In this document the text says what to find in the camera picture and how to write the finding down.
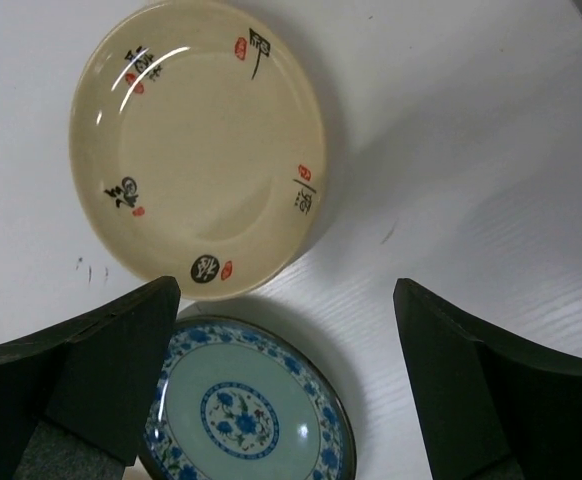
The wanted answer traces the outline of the beige plate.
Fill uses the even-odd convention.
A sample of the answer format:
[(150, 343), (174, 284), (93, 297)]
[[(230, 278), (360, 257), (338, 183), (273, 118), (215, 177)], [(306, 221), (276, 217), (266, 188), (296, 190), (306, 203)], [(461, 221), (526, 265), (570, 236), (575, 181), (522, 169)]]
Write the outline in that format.
[(296, 55), (222, 1), (160, 1), (102, 40), (75, 91), (69, 157), (110, 253), (195, 301), (245, 294), (298, 257), (328, 171)]

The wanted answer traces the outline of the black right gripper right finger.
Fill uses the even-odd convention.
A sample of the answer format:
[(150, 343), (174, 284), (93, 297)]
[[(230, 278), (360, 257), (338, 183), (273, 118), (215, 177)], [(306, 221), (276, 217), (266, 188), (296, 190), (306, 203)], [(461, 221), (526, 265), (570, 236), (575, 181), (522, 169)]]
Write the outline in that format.
[(582, 358), (411, 279), (393, 301), (433, 478), (582, 479)]

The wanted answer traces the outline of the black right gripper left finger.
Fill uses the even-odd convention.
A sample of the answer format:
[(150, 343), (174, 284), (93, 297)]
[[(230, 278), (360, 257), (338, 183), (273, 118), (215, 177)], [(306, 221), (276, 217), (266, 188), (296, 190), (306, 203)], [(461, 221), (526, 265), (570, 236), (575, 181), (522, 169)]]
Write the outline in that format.
[(180, 288), (153, 280), (0, 344), (0, 479), (120, 479), (134, 464)]

